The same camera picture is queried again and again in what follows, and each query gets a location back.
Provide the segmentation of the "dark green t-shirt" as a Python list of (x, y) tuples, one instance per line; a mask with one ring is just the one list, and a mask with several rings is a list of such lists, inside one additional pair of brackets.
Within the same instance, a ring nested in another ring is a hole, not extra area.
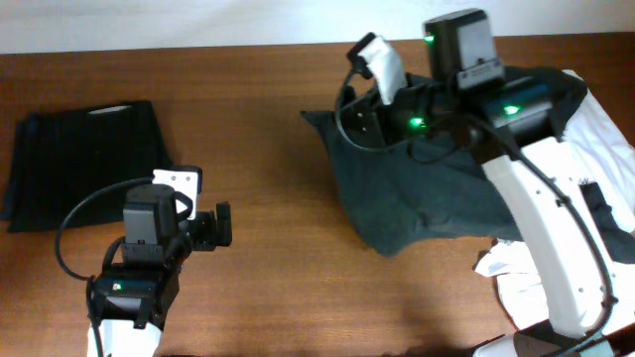
[[(590, 104), (586, 84), (573, 76), (557, 76), (559, 70), (538, 67), (536, 76), (549, 83), (558, 94), (570, 91), (570, 97), (558, 110), (575, 116), (567, 123), (567, 139), (580, 153), (598, 153), (582, 134), (582, 106)], [(495, 237), (523, 241), (504, 200), (487, 180), (470, 154), (461, 152), (430, 166), (422, 166), (408, 157), (405, 149), (385, 155), (357, 150), (341, 138), (333, 111), (303, 111), (302, 117), (319, 133), (328, 154), (338, 188), (338, 197), (346, 216), (359, 238), (384, 257), (398, 254), (408, 245), (433, 238), (453, 239), (464, 236)], [(634, 238), (618, 228), (633, 208), (619, 208), (617, 183), (600, 183), (585, 178), (581, 191), (611, 258), (618, 263), (634, 264)]]

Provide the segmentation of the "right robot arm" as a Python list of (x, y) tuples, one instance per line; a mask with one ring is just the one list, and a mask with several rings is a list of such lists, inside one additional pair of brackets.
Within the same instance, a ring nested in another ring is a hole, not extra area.
[(578, 185), (544, 84), (511, 81), (490, 36), (424, 36), (434, 79), (409, 83), (388, 43), (368, 34), (348, 52), (351, 73), (373, 79), (380, 102), (338, 100), (337, 113), (372, 116), (390, 151), (419, 135), (462, 130), (462, 145), (503, 197), (530, 251), (549, 317), (475, 349), (478, 356), (616, 356), (607, 331), (620, 300), (614, 271)]

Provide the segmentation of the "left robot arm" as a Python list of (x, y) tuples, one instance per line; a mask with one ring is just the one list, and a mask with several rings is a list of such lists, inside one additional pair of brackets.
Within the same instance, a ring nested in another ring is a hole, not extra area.
[(201, 188), (201, 168), (175, 166), (155, 170), (149, 182), (127, 191), (124, 234), (107, 249), (86, 289), (88, 355), (153, 355), (185, 259), (231, 245), (229, 203), (197, 210)]

